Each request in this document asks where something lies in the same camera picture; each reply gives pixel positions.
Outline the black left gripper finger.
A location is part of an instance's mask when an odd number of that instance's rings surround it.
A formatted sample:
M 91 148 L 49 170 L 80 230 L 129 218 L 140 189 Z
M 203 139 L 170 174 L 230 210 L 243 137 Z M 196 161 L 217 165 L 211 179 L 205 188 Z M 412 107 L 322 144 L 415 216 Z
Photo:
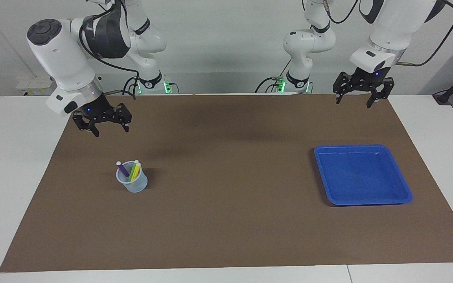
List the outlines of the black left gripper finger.
M 366 103 L 366 107 L 371 108 L 378 100 L 387 99 L 394 86 L 395 82 L 393 78 L 383 79 L 378 86 L 370 85 L 368 90 L 370 91 L 371 96 Z
M 333 83 L 333 93 L 336 96 L 336 104 L 340 104 L 343 96 L 355 91 L 356 77 L 346 72 L 340 72 Z

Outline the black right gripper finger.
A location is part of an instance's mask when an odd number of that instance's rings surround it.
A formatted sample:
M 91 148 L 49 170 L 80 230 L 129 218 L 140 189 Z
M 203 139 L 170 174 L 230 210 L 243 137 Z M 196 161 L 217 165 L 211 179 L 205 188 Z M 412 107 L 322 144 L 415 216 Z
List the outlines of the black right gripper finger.
M 118 104 L 112 111 L 112 122 L 120 124 L 125 132 L 129 132 L 129 124 L 133 117 L 128 108 L 124 104 Z
M 72 120 L 80 131 L 86 130 L 91 132 L 96 138 L 99 137 L 99 130 L 96 127 L 96 123 L 100 122 L 99 118 L 86 116 L 82 112 L 73 112 Z

